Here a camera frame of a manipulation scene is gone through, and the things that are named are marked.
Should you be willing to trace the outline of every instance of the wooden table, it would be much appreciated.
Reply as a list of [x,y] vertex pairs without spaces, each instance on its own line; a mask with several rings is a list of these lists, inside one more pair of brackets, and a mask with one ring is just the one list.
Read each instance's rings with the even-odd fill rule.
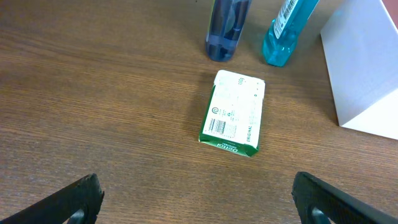
[[[321,1],[286,67],[262,38],[281,0],[253,1],[232,61],[204,53],[212,0],[4,0],[0,219],[97,173],[98,223],[299,223],[304,170],[398,216],[398,142],[338,127]],[[198,142],[218,70],[267,83],[261,151]]]

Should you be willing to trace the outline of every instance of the dark blue bottle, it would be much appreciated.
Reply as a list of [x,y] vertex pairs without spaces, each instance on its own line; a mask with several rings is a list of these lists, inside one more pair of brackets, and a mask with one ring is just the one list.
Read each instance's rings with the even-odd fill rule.
[[238,45],[251,1],[215,0],[206,35],[206,52],[210,59],[217,62],[231,59]]

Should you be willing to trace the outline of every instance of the blue liquid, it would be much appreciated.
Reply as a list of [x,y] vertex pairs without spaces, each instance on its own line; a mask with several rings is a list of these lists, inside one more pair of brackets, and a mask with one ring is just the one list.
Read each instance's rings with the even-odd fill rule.
[[319,0],[285,0],[286,4],[297,2],[291,15],[285,24],[281,24],[279,38],[275,33],[275,21],[271,22],[271,26],[267,31],[262,45],[262,54],[270,65],[283,67],[292,55],[297,45],[297,38],[306,25],[308,18],[311,16],[315,6]]
[[225,62],[232,58],[252,0],[215,0],[206,52],[210,59]]

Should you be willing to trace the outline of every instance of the cardboard box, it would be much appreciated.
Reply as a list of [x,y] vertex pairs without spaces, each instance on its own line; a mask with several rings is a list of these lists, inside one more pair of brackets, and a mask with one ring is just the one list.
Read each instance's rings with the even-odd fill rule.
[[199,141],[242,156],[258,152],[265,88],[261,79],[220,70]]
[[398,139],[397,24],[397,0],[345,0],[322,29],[340,126]]

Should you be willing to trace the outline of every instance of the teal bottle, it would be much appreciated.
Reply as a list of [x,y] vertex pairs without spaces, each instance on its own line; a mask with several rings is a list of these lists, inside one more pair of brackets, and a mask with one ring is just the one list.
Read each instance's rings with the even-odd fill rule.
[[262,45],[270,65],[283,67],[292,55],[297,38],[319,0],[284,0],[278,16],[271,22]]

